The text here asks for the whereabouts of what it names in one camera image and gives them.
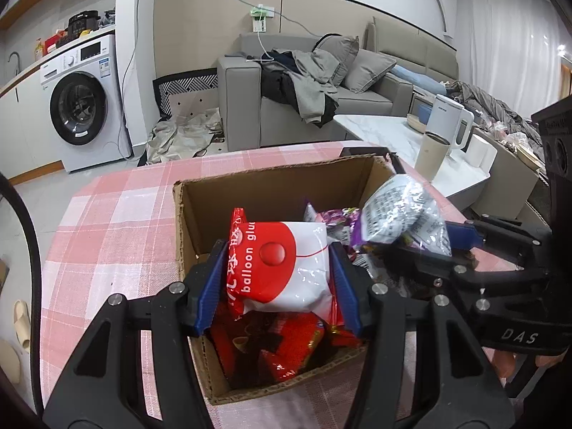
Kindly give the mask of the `person's right hand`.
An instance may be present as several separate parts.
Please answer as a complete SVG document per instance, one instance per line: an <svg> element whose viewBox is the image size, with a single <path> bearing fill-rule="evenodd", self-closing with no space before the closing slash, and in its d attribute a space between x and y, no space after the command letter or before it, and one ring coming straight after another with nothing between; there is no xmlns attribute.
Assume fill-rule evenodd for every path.
<svg viewBox="0 0 572 429"><path fill-rule="evenodd" d="M538 368L550 368L564 360L566 351L560 355L547 356L538 355L534 358L535 366ZM512 351L494 351L492 365L500 379L509 379L514 376L521 361L526 358L523 354L514 354Z"/></svg>

